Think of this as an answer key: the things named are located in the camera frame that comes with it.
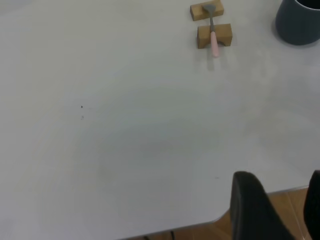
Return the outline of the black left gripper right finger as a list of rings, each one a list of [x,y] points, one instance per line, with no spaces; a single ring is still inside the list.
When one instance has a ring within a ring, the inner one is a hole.
[[[303,217],[313,240],[320,240],[320,171],[315,170],[309,181],[304,202]]]

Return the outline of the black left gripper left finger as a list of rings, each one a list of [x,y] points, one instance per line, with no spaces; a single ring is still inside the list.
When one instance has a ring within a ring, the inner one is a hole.
[[[293,240],[258,178],[246,171],[233,174],[230,198],[233,240]]]

